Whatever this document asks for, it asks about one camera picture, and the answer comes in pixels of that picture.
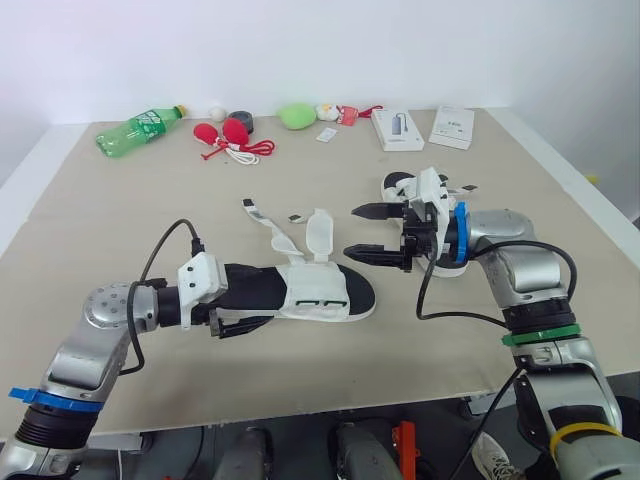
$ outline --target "bottle label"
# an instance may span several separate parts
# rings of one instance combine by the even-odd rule
[[[135,117],[138,122],[138,127],[144,133],[147,142],[150,142],[155,137],[158,137],[167,131],[167,127],[153,110],[141,113]]]

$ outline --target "bottle cap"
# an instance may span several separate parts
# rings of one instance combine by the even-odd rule
[[[180,118],[184,117],[187,114],[187,109],[184,108],[184,105],[176,105],[175,108],[180,114]]]

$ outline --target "white box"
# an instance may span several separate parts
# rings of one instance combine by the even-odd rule
[[[467,150],[473,134],[473,110],[458,107],[439,107],[429,142]]]
[[[382,149],[385,152],[417,152],[424,140],[408,110],[377,109],[371,114]]]

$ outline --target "green ring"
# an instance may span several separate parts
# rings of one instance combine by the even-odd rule
[[[502,337],[502,344],[507,347],[515,347],[524,343],[535,343],[541,340],[551,340],[554,338],[567,337],[569,335],[579,335],[582,330],[580,325],[574,323],[564,327],[550,328],[538,332],[522,333],[519,335],[505,335]]]

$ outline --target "white table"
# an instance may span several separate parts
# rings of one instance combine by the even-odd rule
[[[428,136],[434,112],[413,116]],[[503,331],[463,318],[420,322],[414,316],[419,272],[369,267],[341,254],[355,243],[397,245],[391,222],[349,212],[379,199],[386,173],[428,166],[447,174],[452,186],[478,185],[472,209],[520,211],[540,240],[568,250],[580,271],[573,309],[605,373],[640,368],[640,234],[508,110],[478,111],[466,152],[427,143],[423,152],[385,153],[367,120],[338,126],[338,135],[323,144],[314,140],[322,122],[291,132],[277,119],[258,118],[253,138],[272,138],[278,148],[255,167],[222,155],[203,163],[199,153],[206,149],[191,137],[196,121],[184,123],[119,160],[105,158],[93,144],[106,124],[54,127],[0,190],[0,391],[37,386],[87,293],[137,278],[176,218],[190,218],[207,249],[226,262],[286,263],[271,250],[267,229],[242,211],[245,197],[299,246],[304,226],[286,217],[327,208],[335,219],[334,258],[371,281],[375,314],[343,325],[274,320],[228,340],[212,339],[206,327],[144,335],[147,366],[119,379],[94,433],[495,390],[513,368],[500,344]],[[152,274],[175,281],[187,245],[186,235],[171,239]],[[458,279],[434,279],[426,308],[500,315],[478,265]],[[15,430],[23,410],[15,400],[0,403],[0,437]]]

